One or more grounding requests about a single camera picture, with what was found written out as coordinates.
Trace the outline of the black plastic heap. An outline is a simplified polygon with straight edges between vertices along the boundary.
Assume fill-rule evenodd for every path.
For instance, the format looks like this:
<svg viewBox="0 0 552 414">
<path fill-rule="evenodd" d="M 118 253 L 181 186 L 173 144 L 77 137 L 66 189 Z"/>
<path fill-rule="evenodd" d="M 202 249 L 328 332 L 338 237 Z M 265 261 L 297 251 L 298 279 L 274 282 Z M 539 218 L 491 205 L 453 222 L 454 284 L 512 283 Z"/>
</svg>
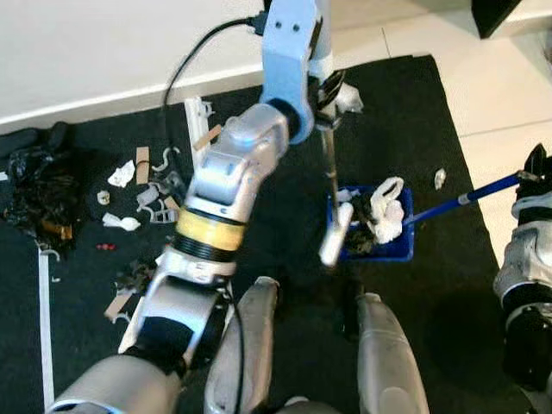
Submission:
<svg viewBox="0 0 552 414">
<path fill-rule="evenodd" d="M 0 173 L 7 173 L 10 201 L 0 220 L 30 236 L 43 251 L 72 248 L 83 208 L 78 180 L 80 157 L 72 146 L 72 125 L 24 128 L 0 135 Z"/>
</svg>

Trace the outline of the long white plastic strip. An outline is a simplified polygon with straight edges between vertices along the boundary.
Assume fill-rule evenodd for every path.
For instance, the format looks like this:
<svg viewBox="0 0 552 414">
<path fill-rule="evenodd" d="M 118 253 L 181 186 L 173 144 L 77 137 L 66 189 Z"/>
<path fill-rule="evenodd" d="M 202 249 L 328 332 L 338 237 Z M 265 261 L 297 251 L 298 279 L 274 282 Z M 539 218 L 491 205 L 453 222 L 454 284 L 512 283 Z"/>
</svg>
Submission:
<svg viewBox="0 0 552 414">
<path fill-rule="evenodd" d="M 214 113 L 212 105 L 201 96 L 193 96 L 183 100 L 185 120 L 188 123 L 188 135 L 190 142 L 193 168 L 197 168 L 204 150 L 209 146 L 218 133 L 211 134 L 212 127 L 209 123 L 210 115 Z"/>
</svg>

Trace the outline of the brown cardboard scrap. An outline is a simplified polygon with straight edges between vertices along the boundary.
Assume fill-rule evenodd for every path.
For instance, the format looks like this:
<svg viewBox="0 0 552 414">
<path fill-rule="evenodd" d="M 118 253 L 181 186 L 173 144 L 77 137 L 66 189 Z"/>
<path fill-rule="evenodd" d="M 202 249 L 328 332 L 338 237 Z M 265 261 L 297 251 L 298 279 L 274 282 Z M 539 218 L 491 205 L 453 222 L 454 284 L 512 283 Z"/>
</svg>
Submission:
<svg viewBox="0 0 552 414">
<path fill-rule="evenodd" d="M 113 300 L 110 301 L 107 308 L 103 312 L 103 315 L 106 316 L 111 323 L 118 323 L 119 320 L 127 321 L 127 323 L 129 323 L 130 316 L 125 311 L 125 307 L 134 295 L 135 289 L 119 289 Z"/>
</svg>

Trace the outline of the grey robot leg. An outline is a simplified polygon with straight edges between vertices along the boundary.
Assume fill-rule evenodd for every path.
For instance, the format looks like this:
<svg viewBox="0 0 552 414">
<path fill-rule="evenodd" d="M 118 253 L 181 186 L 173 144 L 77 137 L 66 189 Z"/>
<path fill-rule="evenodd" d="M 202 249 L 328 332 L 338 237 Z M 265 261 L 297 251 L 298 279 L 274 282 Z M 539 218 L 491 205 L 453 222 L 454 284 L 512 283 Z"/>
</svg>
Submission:
<svg viewBox="0 0 552 414">
<path fill-rule="evenodd" d="M 430 414 L 417 359 L 397 315 L 376 293 L 362 293 L 355 304 L 360 414 Z"/>
<path fill-rule="evenodd" d="M 279 282 L 259 277 L 238 301 L 243 327 L 229 319 L 204 387 L 204 414 L 254 414 L 267 405 L 273 373 L 273 312 Z M 237 405 L 235 398 L 241 390 Z"/>
</svg>

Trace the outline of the long-handled broom white head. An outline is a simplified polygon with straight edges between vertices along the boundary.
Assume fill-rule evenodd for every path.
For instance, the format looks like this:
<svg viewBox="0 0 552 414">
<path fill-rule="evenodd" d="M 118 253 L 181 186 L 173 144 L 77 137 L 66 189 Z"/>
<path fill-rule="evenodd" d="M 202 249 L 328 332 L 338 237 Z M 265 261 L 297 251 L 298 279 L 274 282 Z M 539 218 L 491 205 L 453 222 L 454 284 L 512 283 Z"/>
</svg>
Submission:
<svg viewBox="0 0 552 414">
<path fill-rule="evenodd" d="M 319 13 L 319 31 L 314 52 L 309 60 L 309 74 L 313 78 L 325 80 L 334 71 L 334 51 L 332 51 L 331 36 L 331 7 L 330 0 L 314 0 Z M 327 108 L 331 115 L 331 102 Z M 324 234 L 319 251 L 321 264 L 334 267 L 338 263 L 338 257 L 342 251 L 344 237 L 348 231 L 348 218 L 344 216 L 342 205 L 338 201 L 338 182 L 336 182 L 336 144 L 335 132 L 338 126 L 332 126 L 331 130 L 319 131 L 321 135 L 321 148 L 323 158 L 326 161 L 324 176 L 326 176 L 329 190 L 331 220 Z"/>
</svg>

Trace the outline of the black furniture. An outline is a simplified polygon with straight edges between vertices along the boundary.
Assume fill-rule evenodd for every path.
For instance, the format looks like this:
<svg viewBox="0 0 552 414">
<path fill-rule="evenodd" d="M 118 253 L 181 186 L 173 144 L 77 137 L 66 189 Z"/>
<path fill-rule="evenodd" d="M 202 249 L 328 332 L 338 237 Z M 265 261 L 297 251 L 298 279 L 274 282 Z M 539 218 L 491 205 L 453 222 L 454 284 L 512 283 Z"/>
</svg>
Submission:
<svg viewBox="0 0 552 414">
<path fill-rule="evenodd" d="M 470 11 L 474 26 L 482 40 L 492 38 L 492 35 L 509 15 L 516 10 L 522 0 L 472 0 Z"/>
</svg>

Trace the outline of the white crumpled tissue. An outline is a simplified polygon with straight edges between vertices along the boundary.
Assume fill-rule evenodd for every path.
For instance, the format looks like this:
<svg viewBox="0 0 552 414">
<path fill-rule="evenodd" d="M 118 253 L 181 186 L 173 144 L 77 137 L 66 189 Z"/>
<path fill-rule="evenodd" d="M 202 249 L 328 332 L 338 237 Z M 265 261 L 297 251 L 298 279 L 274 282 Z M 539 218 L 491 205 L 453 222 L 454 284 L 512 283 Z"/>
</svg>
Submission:
<svg viewBox="0 0 552 414">
<path fill-rule="evenodd" d="M 139 221 L 138 218 L 131 216 L 115 216 L 115 214 L 111 213 L 104 213 L 100 221 L 102 221 L 105 228 L 123 229 L 123 231 L 127 232 L 135 231 L 141 227 L 141 221 Z"/>
</svg>

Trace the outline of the blue dustpan with long handle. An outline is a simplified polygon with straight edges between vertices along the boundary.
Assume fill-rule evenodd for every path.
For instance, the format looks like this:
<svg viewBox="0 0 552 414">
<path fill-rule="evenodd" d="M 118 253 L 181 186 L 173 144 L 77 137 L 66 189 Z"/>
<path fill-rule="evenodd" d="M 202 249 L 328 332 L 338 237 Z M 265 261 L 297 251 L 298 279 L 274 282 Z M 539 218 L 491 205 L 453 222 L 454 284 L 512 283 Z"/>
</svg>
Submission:
<svg viewBox="0 0 552 414">
<path fill-rule="evenodd" d="M 488 185 L 483 185 L 480 188 L 459 194 L 459 196 L 450 198 L 449 200 L 442 202 L 442 204 L 435 205 L 433 208 L 422 210 L 422 212 L 418 213 L 415 213 L 414 210 L 411 209 L 413 208 L 411 190 L 405 188 L 404 186 L 401 196 L 398 197 L 398 200 L 402 202 L 404 210 L 402 234 L 395 238 L 395 240 L 390 241 L 390 243 L 383 245 L 376 244 L 375 249 L 367 255 L 348 255 L 346 249 L 344 249 L 344 241 L 346 241 L 346 238 L 344 238 L 342 251 L 338 257 L 338 263 L 339 261 L 382 261 L 382 263 L 405 263 L 406 261 L 411 260 L 411 257 L 414 255 L 415 233 L 417 233 L 415 232 L 415 225 L 421 223 L 422 221 L 429 220 L 430 218 L 442 216 L 442 214 L 449 213 L 451 210 L 457 210 L 462 206 L 474 204 L 474 202 L 481 200 L 482 198 L 519 185 L 519 176 L 531 176 L 531 174 L 521 170 L 514 171 L 508 174 L 508 176 L 504 176 L 503 178 L 497 179 L 492 183 L 488 183 Z M 353 198 L 354 196 L 361 196 L 361 194 L 363 194 L 363 196 L 371 197 L 371 194 L 376 189 L 376 186 L 339 186 L 338 201 L 339 204 L 342 205 L 342 214 L 344 216 L 347 214 L 351 214 L 351 217 L 354 216 L 354 206 L 352 206 L 349 202 L 350 198 Z M 327 226 L 332 217 L 329 205 L 330 201 L 328 202 L 327 210 Z M 348 229 L 350 229 L 351 217 L 348 218 Z"/>
</svg>

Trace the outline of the grey left robot leg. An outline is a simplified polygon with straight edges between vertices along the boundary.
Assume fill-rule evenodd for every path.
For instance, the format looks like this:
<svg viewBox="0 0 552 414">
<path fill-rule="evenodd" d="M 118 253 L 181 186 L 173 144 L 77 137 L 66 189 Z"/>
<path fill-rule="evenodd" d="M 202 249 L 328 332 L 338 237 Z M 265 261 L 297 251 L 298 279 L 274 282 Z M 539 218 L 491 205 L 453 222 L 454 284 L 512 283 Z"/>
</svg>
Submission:
<svg viewBox="0 0 552 414">
<path fill-rule="evenodd" d="M 243 327 L 229 319 L 204 387 L 204 414 L 254 414 L 267 405 L 273 373 L 273 312 L 279 282 L 259 277 L 238 301 Z M 237 405 L 235 398 L 241 390 Z"/>
</svg>

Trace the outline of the black plastic trash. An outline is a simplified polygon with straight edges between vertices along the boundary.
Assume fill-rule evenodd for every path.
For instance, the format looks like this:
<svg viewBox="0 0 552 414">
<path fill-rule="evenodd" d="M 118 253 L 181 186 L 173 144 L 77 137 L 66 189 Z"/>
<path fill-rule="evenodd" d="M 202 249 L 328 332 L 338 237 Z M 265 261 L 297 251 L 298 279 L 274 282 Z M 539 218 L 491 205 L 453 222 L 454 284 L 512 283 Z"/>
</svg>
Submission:
<svg viewBox="0 0 552 414">
<path fill-rule="evenodd" d="M 348 255 L 367 255 L 376 246 L 374 231 L 375 218 L 368 196 L 354 196 L 349 201 L 354 206 L 354 216 L 351 217 L 350 229 L 344 237 L 344 251 Z"/>
</svg>

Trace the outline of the white paper piece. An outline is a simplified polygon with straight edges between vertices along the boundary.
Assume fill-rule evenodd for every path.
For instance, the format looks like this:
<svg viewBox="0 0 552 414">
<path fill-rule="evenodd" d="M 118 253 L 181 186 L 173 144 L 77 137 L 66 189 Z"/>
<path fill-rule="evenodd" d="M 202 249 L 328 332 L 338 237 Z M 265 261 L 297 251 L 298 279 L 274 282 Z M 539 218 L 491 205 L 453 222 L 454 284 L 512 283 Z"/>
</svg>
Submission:
<svg viewBox="0 0 552 414">
<path fill-rule="evenodd" d="M 133 160 L 128 160 L 123 165 L 115 169 L 115 171 L 107 178 L 108 185 L 113 185 L 115 188 L 126 188 L 135 177 L 135 163 Z"/>
</svg>

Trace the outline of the crumpled white paper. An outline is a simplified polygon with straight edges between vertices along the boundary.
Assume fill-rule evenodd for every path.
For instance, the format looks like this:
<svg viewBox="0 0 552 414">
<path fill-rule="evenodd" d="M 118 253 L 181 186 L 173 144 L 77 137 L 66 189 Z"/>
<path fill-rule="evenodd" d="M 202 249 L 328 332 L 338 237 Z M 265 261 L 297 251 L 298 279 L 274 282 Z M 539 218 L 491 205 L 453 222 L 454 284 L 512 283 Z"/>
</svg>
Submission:
<svg viewBox="0 0 552 414">
<path fill-rule="evenodd" d="M 342 99 L 343 113 L 362 113 L 364 105 L 358 88 L 348 83 L 343 83 L 338 95 Z"/>
</svg>

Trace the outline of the brown cardboard strip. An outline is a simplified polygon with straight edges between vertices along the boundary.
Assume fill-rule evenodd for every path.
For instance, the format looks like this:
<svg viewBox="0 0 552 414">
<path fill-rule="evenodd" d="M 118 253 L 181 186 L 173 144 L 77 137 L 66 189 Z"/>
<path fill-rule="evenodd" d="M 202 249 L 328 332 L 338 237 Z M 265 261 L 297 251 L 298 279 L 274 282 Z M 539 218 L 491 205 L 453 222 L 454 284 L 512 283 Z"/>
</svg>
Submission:
<svg viewBox="0 0 552 414">
<path fill-rule="evenodd" d="M 150 148 L 138 147 L 135 149 L 135 184 L 145 185 L 150 176 Z"/>
</svg>

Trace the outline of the white plastic bag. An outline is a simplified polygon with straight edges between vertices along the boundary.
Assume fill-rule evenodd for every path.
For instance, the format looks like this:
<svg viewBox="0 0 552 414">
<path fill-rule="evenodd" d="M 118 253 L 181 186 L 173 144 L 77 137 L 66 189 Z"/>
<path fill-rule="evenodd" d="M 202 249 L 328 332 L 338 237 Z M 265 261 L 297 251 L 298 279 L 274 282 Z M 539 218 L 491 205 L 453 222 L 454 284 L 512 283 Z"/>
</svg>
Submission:
<svg viewBox="0 0 552 414">
<path fill-rule="evenodd" d="M 404 210 L 398 200 L 404 189 L 404 181 L 400 177 L 390 177 L 384 180 L 369 198 L 371 208 L 371 229 L 375 244 L 390 243 L 403 232 Z"/>
</svg>

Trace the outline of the grey right robot leg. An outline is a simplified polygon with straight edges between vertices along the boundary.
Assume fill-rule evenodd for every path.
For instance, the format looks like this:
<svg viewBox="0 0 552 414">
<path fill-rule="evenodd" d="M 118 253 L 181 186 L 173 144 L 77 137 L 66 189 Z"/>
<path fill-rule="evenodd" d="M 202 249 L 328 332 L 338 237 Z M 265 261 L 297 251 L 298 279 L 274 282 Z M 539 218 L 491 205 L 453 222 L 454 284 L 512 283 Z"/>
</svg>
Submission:
<svg viewBox="0 0 552 414">
<path fill-rule="evenodd" d="M 417 359 L 397 315 L 376 293 L 362 293 L 355 304 L 360 414 L 430 414 Z"/>
</svg>

